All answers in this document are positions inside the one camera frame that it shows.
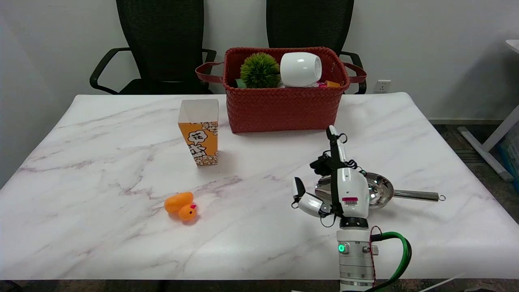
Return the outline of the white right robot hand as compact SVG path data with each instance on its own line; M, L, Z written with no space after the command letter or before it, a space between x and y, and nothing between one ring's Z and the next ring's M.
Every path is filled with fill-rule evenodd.
M370 193L365 172L356 161L348 160L345 141L332 125L326 129L330 150L310 163L314 172L329 181L329 194L326 198L306 191L299 177L292 181L293 209L300 209L317 218L333 215L339 218L341 229L367 229Z

